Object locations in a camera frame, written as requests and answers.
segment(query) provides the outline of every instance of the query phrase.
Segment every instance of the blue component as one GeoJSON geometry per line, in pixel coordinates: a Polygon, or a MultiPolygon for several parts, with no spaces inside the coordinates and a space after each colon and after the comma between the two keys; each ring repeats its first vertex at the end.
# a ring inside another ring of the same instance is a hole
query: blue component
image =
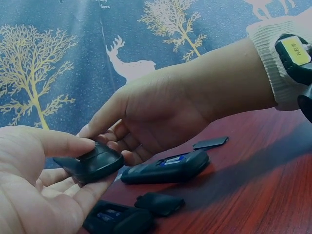
{"type": "Polygon", "coordinates": [[[180,155],[180,156],[177,156],[177,157],[173,157],[173,158],[167,159],[166,161],[163,161],[160,165],[161,166],[166,166],[166,165],[177,164],[177,163],[181,162],[183,159],[185,159],[185,156],[180,155]]]}
{"type": "Polygon", "coordinates": [[[109,222],[121,215],[121,212],[114,211],[114,210],[106,210],[104,212],[99,212],[97,217],[105,222],[109,222]]]}

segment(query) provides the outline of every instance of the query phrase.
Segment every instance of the fabric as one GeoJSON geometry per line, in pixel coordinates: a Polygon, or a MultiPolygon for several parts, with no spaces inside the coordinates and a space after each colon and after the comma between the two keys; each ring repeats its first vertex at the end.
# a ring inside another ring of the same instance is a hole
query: fabric
{"type": "MultiPolygon", "coordinates": [[[[311,1],[0,0],[0,5],[1,126],[76,134],[127,82],[245,38],[254,23],[296,16],[311,1]]],[[[46,168],[53,167],[48,159],[46,168]]]]}
{"type": "Polygon", "coordinates": [[[277,102],[276,109],[283,111],[299,109],[297,97],[308,89],[308,86],[296,83],[289,77],[274,48],[277,39],[285,33],[304,38],[312,44],[312,7],[298,16],[282,16],[247,27],[267,71],[277,102]]]}

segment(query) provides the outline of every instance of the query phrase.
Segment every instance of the blue tablecloth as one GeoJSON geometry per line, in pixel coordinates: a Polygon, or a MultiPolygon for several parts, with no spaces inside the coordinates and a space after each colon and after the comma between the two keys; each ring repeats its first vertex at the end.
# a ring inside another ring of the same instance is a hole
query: blue tablecloth
{"type": "MultiPolygon", "coordinates": [[[[310,0],[1,0],[0,124],[76,134],[122,85],[310,0]]],[[[46,168],[56,167],[48,159],[46,168]]]]}

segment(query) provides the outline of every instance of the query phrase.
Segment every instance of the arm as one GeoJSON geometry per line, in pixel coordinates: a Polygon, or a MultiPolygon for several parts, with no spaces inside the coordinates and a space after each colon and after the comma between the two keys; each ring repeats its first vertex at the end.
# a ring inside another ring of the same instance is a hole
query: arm
{"type": "MultiPolygon", "coordinates": [[[[297,97],[307,86],[295,83],[285,72],[274,43],[284,33],[312,43],[312,7],[296,17],[280,17],[251,25],[249,37],[210,51],[181,66],[186,77],[196,80],[213,105],[215,119],[240,112],[275,107],[298,109],[297,97]]],[[[189,96],[194,87],[190,86],[189,96]]]]}
{"type": "Polygon", "coordinates": [[[277,105],[266,70],[250,39],[210,51],[186,63],[184,69],[187,77],[197,80],[198,88],[205,89],[202,93],[213,105],[215,119],[277,105]]]}

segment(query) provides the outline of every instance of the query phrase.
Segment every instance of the yellow label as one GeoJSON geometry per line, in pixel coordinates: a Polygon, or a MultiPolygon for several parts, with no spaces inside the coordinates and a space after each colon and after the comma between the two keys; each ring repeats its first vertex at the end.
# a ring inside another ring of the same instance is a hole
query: yellow label
{"type": "Polygon", "coordinates": [[[281,40],[293,63],[298,66],[311,62],[311,56],[304,49],[299,37],[293,36],[281,40]]]}

